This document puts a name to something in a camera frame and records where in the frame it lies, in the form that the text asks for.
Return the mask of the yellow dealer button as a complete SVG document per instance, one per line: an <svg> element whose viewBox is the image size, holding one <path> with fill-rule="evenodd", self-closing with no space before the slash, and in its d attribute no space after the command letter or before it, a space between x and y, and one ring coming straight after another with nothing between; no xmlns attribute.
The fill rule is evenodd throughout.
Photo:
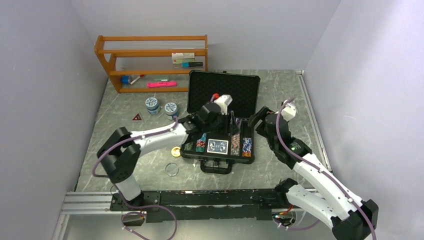
<svg viewBox="0 0 424 240"><path fill-rule="evenodd" d="M179 146L175 146L171 149L171 155L175 158L181 156L181 148Z"/></svg>

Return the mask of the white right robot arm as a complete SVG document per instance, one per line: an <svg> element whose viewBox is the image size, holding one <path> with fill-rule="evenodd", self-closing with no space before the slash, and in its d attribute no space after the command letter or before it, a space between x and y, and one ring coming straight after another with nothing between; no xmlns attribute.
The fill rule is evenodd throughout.
<svg viewBox="0 0 424 240"><path fill-rule="evenodd" d="M319 193L315 195L287 178L274 188L278 206L302 208L324 223L337 240L377 238L378 205L371 199L363 200L332 175L306 143L291 135L281 111L264 106L249 118L248 126L266 138L280 162L304 177Z"/></svg>

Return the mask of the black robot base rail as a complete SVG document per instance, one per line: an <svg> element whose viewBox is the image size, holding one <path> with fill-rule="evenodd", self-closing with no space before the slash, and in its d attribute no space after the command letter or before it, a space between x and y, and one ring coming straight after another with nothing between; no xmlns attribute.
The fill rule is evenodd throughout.
<svg viewBox="0 0 424 240"><path fill-rule="evenodd" d="M256 219L270 221L286 212L290 204L272 188L227 190L156 190L143 192L143 200L126 206L118 193L112 195L110 210L126 213L141 206L147 223L163 221Z"/></svg>

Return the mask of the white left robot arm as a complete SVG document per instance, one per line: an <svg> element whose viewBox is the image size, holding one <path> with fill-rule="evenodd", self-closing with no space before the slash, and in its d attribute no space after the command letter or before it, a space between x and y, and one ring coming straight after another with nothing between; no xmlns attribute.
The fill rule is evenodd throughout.
<svg viewBox="0 0 424 240"><path fill-rule="evenodd" d="M121 193L123 203L130 210L142 206L144 193L134 176L139 158L150 152L181 146L199 140L205 133L235 135L240 129L227 106L207 102L200 110L185 117L174 117L173 123L145 131L119 128L98 151L95 166L102 165L110 182Z"/></svg>

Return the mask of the clear round plastic disc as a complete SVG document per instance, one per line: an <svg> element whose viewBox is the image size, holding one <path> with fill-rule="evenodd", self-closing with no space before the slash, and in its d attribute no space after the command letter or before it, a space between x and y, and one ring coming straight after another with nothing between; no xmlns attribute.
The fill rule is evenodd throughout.
<svg viewBox="0 0 424 240"><path fill-rule="evenodd" d="M170 162L165 166L165 173L170 176L174 177L179 173L179 167L176 163Z"/></svg>

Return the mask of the pink white chip stack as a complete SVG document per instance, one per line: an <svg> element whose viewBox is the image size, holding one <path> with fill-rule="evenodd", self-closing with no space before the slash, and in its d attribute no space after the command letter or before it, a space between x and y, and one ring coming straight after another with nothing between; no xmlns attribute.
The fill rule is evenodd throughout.
<svg viewBox="0 0 424 240"><path fill-rule="evenodd" d="M231 156L240 155L240 133L237 133L231 136L230 155Z"/></svg>

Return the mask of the blue playing card deck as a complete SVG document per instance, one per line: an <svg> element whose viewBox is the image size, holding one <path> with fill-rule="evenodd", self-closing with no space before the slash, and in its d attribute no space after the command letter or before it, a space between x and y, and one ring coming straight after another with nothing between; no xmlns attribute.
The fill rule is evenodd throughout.
<svg viewBox="0 0 424 240"><path fill-rule="evenodd" d="M227 155L229 151L228 147L228 140L209 139L207 142L206 152L212 154Z"/></svg>

